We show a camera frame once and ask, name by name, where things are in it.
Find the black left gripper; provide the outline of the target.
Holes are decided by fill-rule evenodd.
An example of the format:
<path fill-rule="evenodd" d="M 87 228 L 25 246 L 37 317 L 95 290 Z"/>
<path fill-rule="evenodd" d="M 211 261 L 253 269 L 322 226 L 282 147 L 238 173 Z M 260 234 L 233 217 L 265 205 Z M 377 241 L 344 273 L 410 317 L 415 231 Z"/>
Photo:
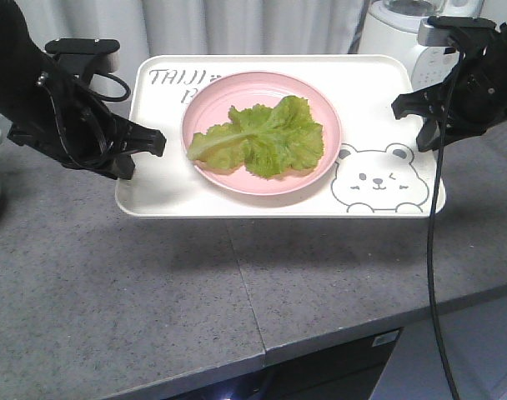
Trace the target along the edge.
<path fill-rule="evenodd" d="M 24 57 L 6 67 L 8 137 L 77 170 L 107 171 L 111 179 L 130 180 L 130 156 L 162 157 L 165 136 L 111 112 L 108 102 L 121 102 L 129 86 L 111 73 L 94 75 L 89 84 L 62 68 L 53 58 Z"/>

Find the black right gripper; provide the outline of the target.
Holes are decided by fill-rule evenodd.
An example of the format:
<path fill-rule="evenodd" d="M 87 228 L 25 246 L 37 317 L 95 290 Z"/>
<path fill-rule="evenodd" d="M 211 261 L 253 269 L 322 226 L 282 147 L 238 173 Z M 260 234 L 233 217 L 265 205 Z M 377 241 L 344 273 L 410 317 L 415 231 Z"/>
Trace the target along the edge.
<path fill-rule="evenodd" d="M 448 138 L 470 138 L 507 120 L 507 28 L 483 47 L 464 52 L 458 73 L 432 87 L 400 94 L 391 108 L 397 120 L 425 118 L 416 138 L 421 153 L 447 146 Z M 448 112 L 447 122 L 432 119 Z"/>

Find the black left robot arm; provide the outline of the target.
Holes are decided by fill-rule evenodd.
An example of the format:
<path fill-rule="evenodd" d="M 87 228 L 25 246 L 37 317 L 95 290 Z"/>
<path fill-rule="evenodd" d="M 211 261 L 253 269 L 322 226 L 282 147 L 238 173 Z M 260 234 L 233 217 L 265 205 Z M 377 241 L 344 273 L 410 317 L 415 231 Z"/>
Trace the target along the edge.
<path fill-rule="evenodd" d="M 132 156 L 160 157 L 166 138 L 110 111 L 109 97 L 90 87 L 96 75 L 113 78 L 114 39 L 60 38 L 41 50 L 30 38 L 16 2 L 0 1 L 0 114 L 11 121 L 8 139 L 29 146 L 66 168 L 111 179 L 130 179 Z"/>

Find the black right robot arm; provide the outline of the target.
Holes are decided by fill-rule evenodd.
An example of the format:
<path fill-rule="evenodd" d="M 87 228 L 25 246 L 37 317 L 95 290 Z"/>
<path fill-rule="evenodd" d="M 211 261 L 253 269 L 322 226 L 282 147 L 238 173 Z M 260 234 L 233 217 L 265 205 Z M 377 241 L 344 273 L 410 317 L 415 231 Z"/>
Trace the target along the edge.
<path fill-rule="evenodd" d="M 459 61 L 440 83 L 399 95 L 394 116 L 419 115 L 420 152 L 483 135 L 507 121 L 507 23 L 481 17 L 432 16 L 419 25 L 419 44 L 453 48 Z"/>

